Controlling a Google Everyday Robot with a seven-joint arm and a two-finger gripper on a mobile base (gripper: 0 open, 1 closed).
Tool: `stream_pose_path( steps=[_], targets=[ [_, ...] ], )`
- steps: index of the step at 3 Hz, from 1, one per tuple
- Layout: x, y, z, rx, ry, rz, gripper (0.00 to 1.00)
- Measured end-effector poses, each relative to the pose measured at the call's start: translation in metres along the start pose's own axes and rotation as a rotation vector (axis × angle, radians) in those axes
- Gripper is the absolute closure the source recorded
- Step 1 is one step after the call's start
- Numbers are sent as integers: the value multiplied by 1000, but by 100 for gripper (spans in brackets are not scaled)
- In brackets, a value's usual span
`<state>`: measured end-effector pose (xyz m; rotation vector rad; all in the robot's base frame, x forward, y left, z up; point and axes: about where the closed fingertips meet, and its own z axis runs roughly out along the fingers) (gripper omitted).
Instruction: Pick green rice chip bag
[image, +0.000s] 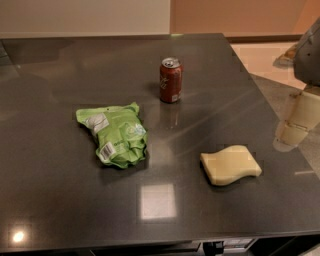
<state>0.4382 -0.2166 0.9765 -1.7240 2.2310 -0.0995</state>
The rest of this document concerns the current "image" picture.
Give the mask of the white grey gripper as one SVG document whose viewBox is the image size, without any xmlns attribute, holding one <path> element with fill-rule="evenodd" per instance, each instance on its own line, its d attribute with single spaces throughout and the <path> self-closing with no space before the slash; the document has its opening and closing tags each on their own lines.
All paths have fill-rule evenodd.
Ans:
<svg viewBox="0 0 320 256">
<path fill-rule="evenodd" d="M 279 122 L 275 137 L 279 143 L 296 147 L 320 123 L 320 87 L 307 86 L 295 97 L 288 121 Z"/>
</svg>

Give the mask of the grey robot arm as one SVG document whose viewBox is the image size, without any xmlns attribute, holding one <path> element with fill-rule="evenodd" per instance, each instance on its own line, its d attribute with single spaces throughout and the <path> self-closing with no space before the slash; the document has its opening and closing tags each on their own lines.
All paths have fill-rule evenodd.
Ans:
<svg viewBox="0 0 320 256">
<path fill-rule="evenodd" d="M 290 94 L 286 102 L 273 142 L 280 152 L 297 147 L 320 123 L 320 18 L 299 40 L 293 70 L 295 78 L 306 86 Z"/>
</svg>

